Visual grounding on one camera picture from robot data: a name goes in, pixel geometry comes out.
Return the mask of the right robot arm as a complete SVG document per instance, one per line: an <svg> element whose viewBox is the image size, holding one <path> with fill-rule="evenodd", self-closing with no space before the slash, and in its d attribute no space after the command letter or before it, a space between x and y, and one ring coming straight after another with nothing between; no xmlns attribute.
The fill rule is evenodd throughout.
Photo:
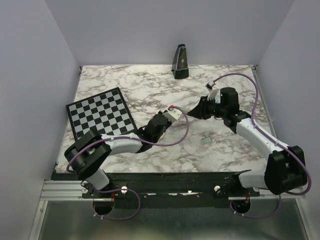
<svg viewBox="0 0 320 240"><path fill-rule="evenodd" d="M245 170L237 173L237 179L230 183L230 191L241 196L248 188L258 188L279 195L307 184L303 150L298 146L286 146L269 133L260 132L259 126L253 125L251 115L240 110L235 88L224 87L218 92L219 101L215 100L217 90L212 90L200 98L197 106L188 111L188 116L200 120L221 118L226 127L251 143L267 161L263 172Z"/></svg>

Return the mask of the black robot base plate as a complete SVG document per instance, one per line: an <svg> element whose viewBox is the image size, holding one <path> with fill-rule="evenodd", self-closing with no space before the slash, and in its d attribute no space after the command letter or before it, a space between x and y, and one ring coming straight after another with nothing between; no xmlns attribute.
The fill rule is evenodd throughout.
<svg viewBox="0 0 320 240"><path fill-rule="evenodd" d="M79 198L92 201L105 213L111 209L228 208L230 201L246 213L263 192L241 187L237 176L237 172L110 173L107 189L115 193L96 192L82 181Z"/></svg>

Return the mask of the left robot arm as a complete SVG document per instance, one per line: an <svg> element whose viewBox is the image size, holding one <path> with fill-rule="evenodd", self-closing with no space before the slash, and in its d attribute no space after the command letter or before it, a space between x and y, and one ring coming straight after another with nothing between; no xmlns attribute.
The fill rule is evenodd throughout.
<svg viewBox="0 0 320 240"><path fill-rule="evenodd" d="M111 191L110 178L101 169L106 158L124 153L139 154L153 146L160 147L161 136L180 116L172 108L160 111L145 127L115 136L100 134L93 128L64 152L67 169L73 170L79 180L90 183L99 197L107 197Z"/></svg>

